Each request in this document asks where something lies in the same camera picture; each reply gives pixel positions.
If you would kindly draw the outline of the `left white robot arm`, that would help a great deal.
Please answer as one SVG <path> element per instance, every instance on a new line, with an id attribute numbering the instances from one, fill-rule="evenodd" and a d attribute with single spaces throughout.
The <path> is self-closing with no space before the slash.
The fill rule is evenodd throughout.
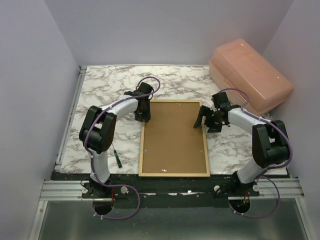
<path id="1" fill-rule="evenodd" d="M 111 188 L 127 188 L 136 191 L 127 184 L 109 184 L 111 176 L 108 166 L 107 151 L 113 144 L 116 123 L 118 120 L 134 113 L 139 122 L 148 122 L 151 119 L 150 96 L 154 90 L 127 91 L 117 101 L 103 106 L 91 106 L 85 116 L 79 132 L 85 150 L 90 157 L 90 180 L 94 182 L 93 191 L 101 198 L 110 194 Z"/>

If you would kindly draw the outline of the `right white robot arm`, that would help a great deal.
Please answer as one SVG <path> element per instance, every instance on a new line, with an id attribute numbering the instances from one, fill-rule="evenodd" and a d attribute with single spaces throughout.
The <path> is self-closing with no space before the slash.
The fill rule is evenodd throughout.
<path id="1" fill-rule="evenodd" d="M 269 170 L 286 167 L 292 160 L 293 148 L 286 126 L 281 120 L 267 120 L 250 113 L 244 105 L 231 104 L 225 90 L 212 95 L 212 107 L 200 106 L 194 128 L 205 125 L 208 133 L 219 133 L 223 126 L 235 125 L 251 135 L 252 159 L 235 171 L 230 183 L 217 193 L 241 196 L 248 187 Z"/>

